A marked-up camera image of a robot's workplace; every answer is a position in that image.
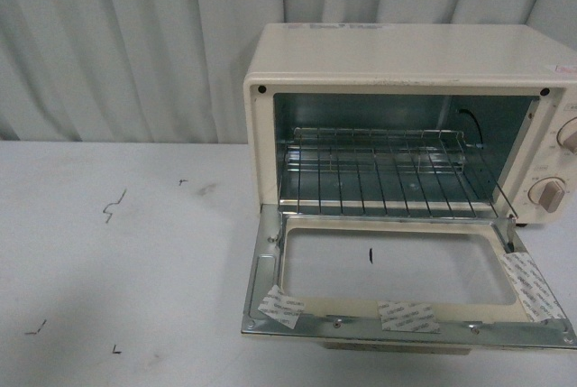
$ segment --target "curtain fold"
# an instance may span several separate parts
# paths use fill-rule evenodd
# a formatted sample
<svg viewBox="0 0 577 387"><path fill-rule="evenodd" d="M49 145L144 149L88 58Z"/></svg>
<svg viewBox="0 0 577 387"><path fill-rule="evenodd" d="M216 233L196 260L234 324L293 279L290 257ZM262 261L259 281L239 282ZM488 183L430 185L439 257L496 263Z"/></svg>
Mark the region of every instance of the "curtain fold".
<svg viewBox="0 0 577 387"><path fill-rule="evenodd" d="M245 143L266 23L528 23L577 49L576 1L0 0L0 137Z"/></svg>

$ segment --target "table surface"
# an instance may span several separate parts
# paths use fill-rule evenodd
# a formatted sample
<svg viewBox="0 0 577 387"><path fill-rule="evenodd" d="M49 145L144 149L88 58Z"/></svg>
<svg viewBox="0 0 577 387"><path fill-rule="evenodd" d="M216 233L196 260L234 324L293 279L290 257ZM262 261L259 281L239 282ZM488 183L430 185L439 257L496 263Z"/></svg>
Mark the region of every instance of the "table surface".
<svg viewBox="0 0 577 387"><path fill-rule="evenodd" d="M574 352L241 337L259 221L246 145L2 142L0 175L2 386L575 385ZM518 230L573 323L576 212Z"/></svg>

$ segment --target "cream toaster oven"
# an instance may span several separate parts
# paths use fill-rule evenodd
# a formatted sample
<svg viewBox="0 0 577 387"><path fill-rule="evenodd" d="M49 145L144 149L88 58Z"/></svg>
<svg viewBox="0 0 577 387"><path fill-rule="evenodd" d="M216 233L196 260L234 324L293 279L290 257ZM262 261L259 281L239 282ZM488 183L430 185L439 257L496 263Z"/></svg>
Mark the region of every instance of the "cream toaster oven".
<svg viewBox="0 0 577 387"><path fill-rule="evenodd" d="M577 348L516 234L577 188L575 51L524 25L270 24L244 102L245 335Z"/></svg>

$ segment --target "label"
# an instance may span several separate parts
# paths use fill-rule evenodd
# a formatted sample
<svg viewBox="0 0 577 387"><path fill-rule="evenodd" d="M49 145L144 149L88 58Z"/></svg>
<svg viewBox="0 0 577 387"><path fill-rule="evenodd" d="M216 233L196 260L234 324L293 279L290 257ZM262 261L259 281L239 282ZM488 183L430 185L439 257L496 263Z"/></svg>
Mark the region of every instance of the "label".
<svg viewBox="0 0 577 387"><path fill-rule="evenodd" d="M383 331L441 332L433 308L429 304L379 301L379 315Z"/></svg>
<svg viewBox="0 0 577 387"><path fill-rule="evenodd" d="M280 290L278 285L274 285L262 299L259 311L267 317L278 321L283 326L291 330L295 329L298 317L305 310L305 303L293 299Z"/></svg>
<svg viewBox="0 0 577 387"><path fill-rule="evenodd" d="M577 65L547 65L547 68L557 74L577 75Z"/></svg>
<svg viewBox="0 0 577 387"><path fill-rule="evenodd" d="M529 253L507 253L502 254L499 259L531 321L565 318Z"/></svg>

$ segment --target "timer knob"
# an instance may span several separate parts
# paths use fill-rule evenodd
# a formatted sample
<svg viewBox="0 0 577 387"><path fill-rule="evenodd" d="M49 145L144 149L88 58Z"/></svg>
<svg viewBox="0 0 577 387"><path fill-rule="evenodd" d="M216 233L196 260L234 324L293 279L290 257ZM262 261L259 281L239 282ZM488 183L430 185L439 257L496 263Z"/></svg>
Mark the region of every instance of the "timer knob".
<svg viewBox="0 0 577 387"><path fill-rule="evenodd" d="M565 196L565 183L559 178L545 178L529 190L529 199L547 213L554 213Z"/></svg>
<svg viewBox="0 0 577 387"><path fill-rule="evenodd" d="M559 130L557 142L563 147L577 154L577 118L572 119Z"/></svg>

